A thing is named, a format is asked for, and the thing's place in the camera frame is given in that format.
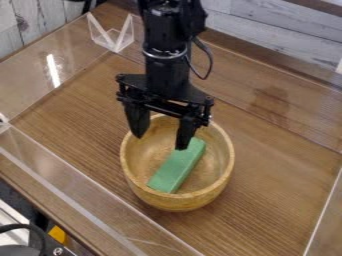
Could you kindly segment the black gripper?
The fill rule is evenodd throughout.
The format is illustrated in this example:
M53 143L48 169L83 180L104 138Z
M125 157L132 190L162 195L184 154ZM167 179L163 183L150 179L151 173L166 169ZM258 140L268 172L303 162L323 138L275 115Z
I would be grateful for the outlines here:
M132 134L142 138L150 127L150 112L180 119L176 150L188 147L198 127L210 123L212 98L191 84L190 58L146 59L144 74L119 74L117 100Z

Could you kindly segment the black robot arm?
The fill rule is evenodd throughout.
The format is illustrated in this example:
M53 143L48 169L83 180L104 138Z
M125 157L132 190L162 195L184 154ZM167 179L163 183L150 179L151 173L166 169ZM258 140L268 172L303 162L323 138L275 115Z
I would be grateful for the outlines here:
M190 81L195 72L191 47L206 49L198 39L206 30L207 13L200 0L138 0L144 26L143 74L116 76L132 134L142 137L152 112L179 119L175 148L184 150L196 129L210 123L214 99Z

